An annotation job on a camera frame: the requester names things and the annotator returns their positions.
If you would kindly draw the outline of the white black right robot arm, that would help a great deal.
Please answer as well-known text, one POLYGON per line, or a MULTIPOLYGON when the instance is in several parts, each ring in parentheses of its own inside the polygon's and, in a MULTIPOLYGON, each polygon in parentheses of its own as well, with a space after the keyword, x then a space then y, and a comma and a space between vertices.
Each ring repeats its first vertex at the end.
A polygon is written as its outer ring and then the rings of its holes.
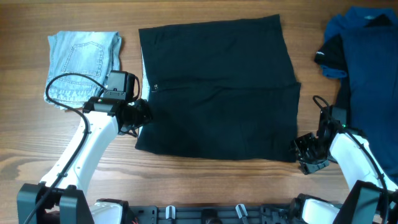
POLYGON ((350 192, 340 208, 308 195, 299 195, 288 218, 304 223, 397 223, 397 185, 381 169, 365 138, 347 129, 335 135, 329 151, 340 166, 350 192))

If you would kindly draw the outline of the black shorts garment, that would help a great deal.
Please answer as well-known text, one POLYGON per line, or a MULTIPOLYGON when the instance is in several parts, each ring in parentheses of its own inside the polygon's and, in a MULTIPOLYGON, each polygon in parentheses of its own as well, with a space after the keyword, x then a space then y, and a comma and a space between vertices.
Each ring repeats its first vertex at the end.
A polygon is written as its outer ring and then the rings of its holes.
POLYGON ((279 15, 139 30, 152 121, 136 148, 295 162, 300 82, 279 15))

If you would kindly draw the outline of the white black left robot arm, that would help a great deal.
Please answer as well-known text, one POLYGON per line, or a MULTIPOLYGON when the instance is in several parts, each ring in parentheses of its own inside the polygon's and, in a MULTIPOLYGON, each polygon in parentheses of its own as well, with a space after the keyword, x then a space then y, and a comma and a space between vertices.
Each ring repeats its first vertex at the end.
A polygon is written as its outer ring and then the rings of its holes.
POLYGON ((125 200, 100 199, 88 205, 86 192, 109 144, 133 135, 152 119, 146 100, 92 97, 79 113, 79 128, 38 184, 24 184, 17 194, 19 223, 137 223, 125 200))

